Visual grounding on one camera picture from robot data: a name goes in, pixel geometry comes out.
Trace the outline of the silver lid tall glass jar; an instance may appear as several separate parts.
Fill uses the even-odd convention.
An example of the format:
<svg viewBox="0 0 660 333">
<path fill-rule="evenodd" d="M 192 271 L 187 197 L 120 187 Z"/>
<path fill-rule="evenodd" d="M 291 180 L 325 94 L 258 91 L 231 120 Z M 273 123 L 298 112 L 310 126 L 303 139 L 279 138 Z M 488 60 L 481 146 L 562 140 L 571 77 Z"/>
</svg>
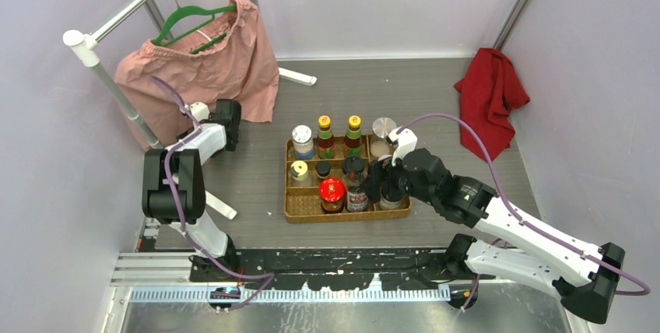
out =
<svg viewBox="0 0 660 333">
<path fill-rule="evenodd" d="M 373 122 L 370 154 L 375 159 L 391 155 L 391 145 L 388 143 L 387 137 L 395 128 L 397 128 L 396 123 L 389 117 L 380 117 Z"/>
</svg>

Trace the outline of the clear vinegar bottle red label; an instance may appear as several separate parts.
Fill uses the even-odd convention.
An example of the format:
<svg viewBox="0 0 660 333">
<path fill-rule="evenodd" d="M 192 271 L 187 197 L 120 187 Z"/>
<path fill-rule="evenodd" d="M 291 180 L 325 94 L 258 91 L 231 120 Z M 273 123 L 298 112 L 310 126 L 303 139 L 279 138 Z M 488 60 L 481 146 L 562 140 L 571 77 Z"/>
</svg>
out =
<svg viewBox="0 0 660 333">
<path fill-rule="evenodd" d="M 364 159 L 353 164 L 348 174 L 344 174 L 346 186 L 346 209 L 349 212 L 364 212 L 367 210 L 368 197 L 360 186 L 366 178 L 367 164 Z"/>
</svg>

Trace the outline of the black lid spice grinder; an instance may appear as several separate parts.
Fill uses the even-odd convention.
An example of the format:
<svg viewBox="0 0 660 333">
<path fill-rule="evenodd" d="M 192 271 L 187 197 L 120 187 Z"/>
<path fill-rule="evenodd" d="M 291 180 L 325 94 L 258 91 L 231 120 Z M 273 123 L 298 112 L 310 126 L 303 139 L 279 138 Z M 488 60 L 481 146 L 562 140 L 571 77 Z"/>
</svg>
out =
<svg viewBox="0 0 660 333">
<path fill-rule="evenodd" d="M 353 168 L 353 164 L 359 161 L 361 161 L 361 158 L 358 156 L 347 156 L 342 162 L 342 172 L 348 174 Z"/>
</svg>

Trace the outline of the yellow cap sauce bottle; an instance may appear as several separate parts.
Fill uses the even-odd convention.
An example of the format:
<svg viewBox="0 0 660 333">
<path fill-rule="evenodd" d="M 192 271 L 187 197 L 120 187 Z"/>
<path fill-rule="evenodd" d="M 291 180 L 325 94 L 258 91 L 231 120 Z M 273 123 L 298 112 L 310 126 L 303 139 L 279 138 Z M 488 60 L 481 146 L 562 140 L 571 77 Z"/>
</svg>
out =
<svg viewBox="0 0 660 333">
<path fill-rule="evenodd" d="M 362 120 L 358 115 L 352 115 L 348 120 L 348 128 L 344 138 L 345 156 L 360 156 L 363 149 Z"/>
<path fill-rule="evenodd" d="M 321 115 L 318 119 L 317 152 L 321 159 L 335 157 L 335 137 L 332 132 L 332 120 L 328 115 Z"/>
</svg>

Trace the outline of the silver lid pepper jar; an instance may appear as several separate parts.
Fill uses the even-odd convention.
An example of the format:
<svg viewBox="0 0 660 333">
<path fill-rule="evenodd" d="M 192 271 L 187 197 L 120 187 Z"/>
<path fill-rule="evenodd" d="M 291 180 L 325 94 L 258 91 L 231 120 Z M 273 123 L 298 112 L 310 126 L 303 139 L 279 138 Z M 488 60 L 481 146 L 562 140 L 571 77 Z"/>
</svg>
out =
<svg viewBox="0 0 660 333">
<path fill-rule="evenodd" d="M 297 125 L 291 132 L 293 151 L 297 159 L 309 160 L 313 159 L 314 151 L 314 138 L 310 127 L 307 125 Z"/>
</svg>

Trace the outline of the red lid sauce jar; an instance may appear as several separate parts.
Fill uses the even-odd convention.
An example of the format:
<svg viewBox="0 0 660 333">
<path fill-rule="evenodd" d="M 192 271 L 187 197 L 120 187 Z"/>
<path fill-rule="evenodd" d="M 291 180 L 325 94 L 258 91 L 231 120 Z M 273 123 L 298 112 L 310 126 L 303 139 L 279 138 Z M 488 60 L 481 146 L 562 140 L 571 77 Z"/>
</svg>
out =
<svg viewBox="0 0 660 333">
<path fill-rule="evenodd" d="M 337 177 L 325 178 L 319 184 L 321 210 L 326 214 L 340 213 L 344 209 L 346 186 Z"/>
</svg>

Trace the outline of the pale yellow lid jar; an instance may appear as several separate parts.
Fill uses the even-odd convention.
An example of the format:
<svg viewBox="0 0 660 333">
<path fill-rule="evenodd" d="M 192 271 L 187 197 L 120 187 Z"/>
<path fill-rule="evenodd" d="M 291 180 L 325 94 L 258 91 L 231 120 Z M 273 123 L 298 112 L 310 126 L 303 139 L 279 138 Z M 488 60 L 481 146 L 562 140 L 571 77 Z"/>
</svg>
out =
<svg viewBox="0 0 660 333">
<path fill-rule="evenodd" d="M 310 187 L 313 185 L 309 167 L 303 160 L 297 160 L 291 164 L 290 175 L 294 187 Z"/>
</svg>

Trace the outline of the woven divided tray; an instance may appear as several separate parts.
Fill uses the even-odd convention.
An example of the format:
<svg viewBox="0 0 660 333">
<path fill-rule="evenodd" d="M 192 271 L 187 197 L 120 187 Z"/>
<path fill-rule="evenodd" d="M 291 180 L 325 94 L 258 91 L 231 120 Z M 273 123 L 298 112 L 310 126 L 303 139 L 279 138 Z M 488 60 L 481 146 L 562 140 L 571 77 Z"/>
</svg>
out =
<svg viewBox="0 0 660 333">
<path fill-rule="evenodd" d="M 290 173 L 290 166 L 297 160 L 294 143 L 291 139 L 286 142 L 286 185 L 284 191 L 284 214 L 289 223 L 332 223 L 349 221 L 370 221 L 381 219 L 401 219 L 409 216 L 411 202 L 403 198 L 398 209 L 382 209 L 372 202 L 367 203 L 364 212 L 348 212 L 327 214 L 321 209 L 321 198 L 318 192 L 319 180 L 316 175 L 316 165 L 321 161 L 315 157 L 307 161 L 312 176 L 311 186 L 297 186 Z"/>
</svg>

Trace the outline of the small black cap bottle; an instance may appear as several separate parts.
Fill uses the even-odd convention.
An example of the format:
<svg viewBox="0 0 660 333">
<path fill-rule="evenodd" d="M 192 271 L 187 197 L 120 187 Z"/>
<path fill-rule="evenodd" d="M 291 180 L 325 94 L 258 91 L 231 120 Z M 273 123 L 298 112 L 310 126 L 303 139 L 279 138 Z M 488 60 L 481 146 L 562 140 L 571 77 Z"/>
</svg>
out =
<svg viewBox="0 0 660 333">
<path fill-rule="evenodd" d="M 315 172 L 319 181 L 330 177 L 332 166 L 328 161 L 322 160 L 316 164 Z"/>
</svg>

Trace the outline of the red cloth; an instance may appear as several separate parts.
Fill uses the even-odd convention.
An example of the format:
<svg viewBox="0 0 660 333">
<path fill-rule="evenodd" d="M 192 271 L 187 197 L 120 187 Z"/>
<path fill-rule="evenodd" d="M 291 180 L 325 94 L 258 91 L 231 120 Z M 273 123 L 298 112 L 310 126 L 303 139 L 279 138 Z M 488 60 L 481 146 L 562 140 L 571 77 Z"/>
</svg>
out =
<svg viewBox="0 0 660 333">
<path fill-rule="evenodd" d="M 501 51 L 482 47 L 455 89 L 459 118 L 479 136 L 490 158 L 496 159 L 511 147 L 515 136 L 511 112 L 530 102 L 513 63 Z"/>
</svg>

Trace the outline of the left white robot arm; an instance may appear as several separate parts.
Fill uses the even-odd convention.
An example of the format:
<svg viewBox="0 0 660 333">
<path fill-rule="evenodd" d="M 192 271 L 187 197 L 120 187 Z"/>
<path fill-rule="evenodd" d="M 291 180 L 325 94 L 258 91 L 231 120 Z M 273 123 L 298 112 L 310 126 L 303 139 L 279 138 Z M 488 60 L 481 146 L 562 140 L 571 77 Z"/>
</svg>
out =
<svg viewBox="0 0 660 333">
<path fill-rule="evenodd" d="M 196 250 L 191 262 L 209 264 L 221 281 L 233 279 L 239 261 L 231 237 L 220 230 L 208 211 L 229 220 L 237 211 L 205 188 L 202 165 L 218 152 L 234 151 L 240 140 L 241 105 L 236 100 L 217 100 L 214 110 L 204 103 L 184 107 L 193 128 L 165 149 L 144 155 L 142 211 L 147 218 L 176 230 Z"/>
</svg>

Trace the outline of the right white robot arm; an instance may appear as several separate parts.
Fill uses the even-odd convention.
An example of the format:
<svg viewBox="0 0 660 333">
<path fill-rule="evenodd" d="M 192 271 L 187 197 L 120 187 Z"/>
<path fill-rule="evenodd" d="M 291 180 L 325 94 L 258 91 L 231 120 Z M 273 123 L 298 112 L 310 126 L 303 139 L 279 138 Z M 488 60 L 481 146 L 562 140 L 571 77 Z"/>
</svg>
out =
<svg viewBox="0 0 660 333">
<path fill-rule="evenodd" d="M 394 152 L 370 163 L 362 188 L 372 202 L 415 198 L 448 222 L 467 226 L 514 245 L 499 250 L 473 236 L 457 234 L 444 257 L 455 278 L 493 275 L 557 299 L 573 315 L 606 323 L 620 280 L 625 251 L 613 243 L 590 244 L 565 234 L 511 204 L 472 177 L 452 174 L 441 159 L 417 148 L 410 130 L 396 128 L 386 141 Z"/>
</svg>

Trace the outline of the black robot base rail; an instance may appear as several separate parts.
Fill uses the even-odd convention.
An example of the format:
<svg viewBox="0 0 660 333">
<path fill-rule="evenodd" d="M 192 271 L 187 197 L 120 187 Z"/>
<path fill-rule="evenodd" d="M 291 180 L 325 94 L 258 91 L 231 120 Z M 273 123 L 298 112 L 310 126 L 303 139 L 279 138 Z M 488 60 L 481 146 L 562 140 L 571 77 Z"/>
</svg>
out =
<svg viewBox="0 0 660 333">
<path fill-rule="evenodd" d="M 243 249 L 212 261 L 191 255 L 192 282 L 218 282 L 212 300 L 263 300 L 270 292 L 290 293 L 301 300 L 305 291 L 331 298 L 375 288 L 392 298 L 401 292 L 439 292 L 447 286 L 448 303 L 472 306 L 478 293 L 474 275 L 433 248 Z"/>
</svg>

